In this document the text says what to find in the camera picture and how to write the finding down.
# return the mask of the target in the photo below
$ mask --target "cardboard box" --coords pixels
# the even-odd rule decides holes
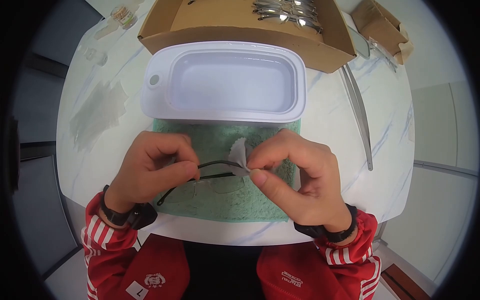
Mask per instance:
[[[351,16],[361,35],[379,42],[392,56],[400,52],[398,44],[408,42],[400,33],[400,21],[374,0],[363,0]]]
[[[305,33],[294,22],[258,20],[252,0],[157,0],[138,39],[152,53],[201,41],[246,41],[276,45],[298,53],[308,68],[332,73],[356,56],[335,0],[314,0],[322,34]]]

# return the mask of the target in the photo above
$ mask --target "black wristband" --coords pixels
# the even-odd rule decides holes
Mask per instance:
[[[117,213],[116,211],[109,209],[105,204],[105,193],[107,192],[108,188],[109,188],[108,185],[106,185],[103,188],[103,195],[100,198],[100,209],[103,211],[103,213],[107,217],[107,220],[112,222],[112,224],[117,226],[123,226],[125,222],[127,222],[128,217],[130,216],[130,213],[132,212],[133,208],[123,214]]]
[[[325,229],[323,225],[305,226],[305,225],[299,225],[295,222],[293,222],[293,226],[295,227],[296,231],[306,234],[309,237],[312,237],[314,239],[319,238],[322,235],[325,235],[329,242],[339,243],[345,240],[346,238],[348,238],[352,234],[352,232],[355,230],[355,227],[357,226],[357,208],[346,203],[345,205],[347,206],[348,211],[350,211],[350,214],[352,216],[352,223],[350,224],[350,227],[347,230],[340,231],[340,232],[329,232]]]
[[[105,192],[108,188],[108,185],[103,188],[103,195],[100,198],[100,209],[112,224],[123,226],[125,222],[129,222],[130,228],[138,230],[155,221],[158,214],[150,203],[137,203],[131,210],[124,214],[109,209],[105,205]]]
[[[341,232],[329,232],[325,229],[325,236],[327,237],[327,240],[332,243],[340,243],[343,240],[346,240],[350,235],[352,235],[352,232],[355,230],[355,227],[357,227],[357,208],[351,205],[348,205],[345,203],[347,206],[348,210],[350,211],[350,214],[352,215],[352,223],[350,224],[350,227],[347,230],[341,231]]]

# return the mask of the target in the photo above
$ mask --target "marble table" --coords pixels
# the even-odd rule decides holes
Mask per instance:
[[[88,30],[80,44],[108,53],[100,67],[76,53],[63,87],[57,121],[57,166],[62,193],[86,206],[117,174],[135,136],[152,130],[153,119],[140,109],[144,71],[151,54],[137,40],[137,33],[153,4],[147,0],[137,11],[138,23],[128,31],[117,30],[96,41],[95,32],[105,20]],[[339,162],[345,202],[383,222],[399,215],[405,206],[413,168],[415,131],[407,73],[397,73],[377,57],[355,58],[348,63],[359,85],[367,112],[372,144],[373,171],[367,170],[360,132],[340,71],[326,74],[307,69],[308,99],[301,119],[301,135],[332,149]],[[128,99],[118,125],[102,132],[86,149],[78,150],[70,120],[94,87],[121,83]],[[298,233],[293,222],[227,223],[158,213],[145,227],[155,234],[222,245],[277,245],[311,240]]]

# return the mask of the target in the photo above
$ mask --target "hand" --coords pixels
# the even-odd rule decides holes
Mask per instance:
[[[278,176],[260,170],[279,166],[286,158],[300,169],[298,192]],[[324,225],[330,232],[350,227],[351,214],[340,194],[338,162],[328,146],[282,129],[252,151],[247,166],[252,182],[294,222]]]
[[[173,157],[175,163],[165,166]],[[105,205],[118,213],[126,213],[135,203],[149,202],[158,193],[191,178],[198,180],[199,164],[187,135],[141,132],[105,194]]]

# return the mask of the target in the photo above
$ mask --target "jacket logo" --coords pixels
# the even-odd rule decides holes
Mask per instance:
[[[145,284],[148,285],[149,288],[161,288],[164,283],[165,277],[160,273],[148,274],[147,277],[145,277]]]
[[[301,287],[301,284],[303,283],[303,281],[300,278],[297,278],[293,275],[290,275],[286,271],[282,272],[282,280],[287,281],[287,282],[289,282],[289,283],[291,283],[294,286],[299,287],[299,288]]]

